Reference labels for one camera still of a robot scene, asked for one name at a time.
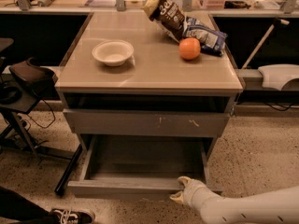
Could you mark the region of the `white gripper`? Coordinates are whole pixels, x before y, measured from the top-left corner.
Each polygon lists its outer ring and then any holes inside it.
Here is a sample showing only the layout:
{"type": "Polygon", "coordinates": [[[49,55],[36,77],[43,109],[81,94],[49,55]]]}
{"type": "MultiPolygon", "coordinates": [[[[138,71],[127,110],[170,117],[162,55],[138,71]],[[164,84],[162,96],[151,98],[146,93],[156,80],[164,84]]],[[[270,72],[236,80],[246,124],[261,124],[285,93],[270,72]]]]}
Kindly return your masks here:
{"type": "Polygon", "coordinates": [[[205,201],[215,197],[215,193],[202,181],[191,179],[187,176],[180,176],[178,182],[183,185],[184,189],[170,195],[170,199],[175,203],[185,204],[199,211],[204,206],[205,201]]]}

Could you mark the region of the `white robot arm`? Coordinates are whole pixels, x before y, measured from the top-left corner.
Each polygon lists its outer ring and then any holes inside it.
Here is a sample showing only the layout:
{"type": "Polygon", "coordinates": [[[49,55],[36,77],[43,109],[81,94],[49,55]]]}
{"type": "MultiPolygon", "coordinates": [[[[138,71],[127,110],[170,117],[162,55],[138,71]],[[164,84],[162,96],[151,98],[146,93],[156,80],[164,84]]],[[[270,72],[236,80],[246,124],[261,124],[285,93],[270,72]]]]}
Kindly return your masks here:
{"type": "Polygon", "coordinates": [[[205,224],[299,224],[299,187],[243,198],[222,197],[202,181],[178,178],[183,190],[170,195],[196,211],[205,224]]]}

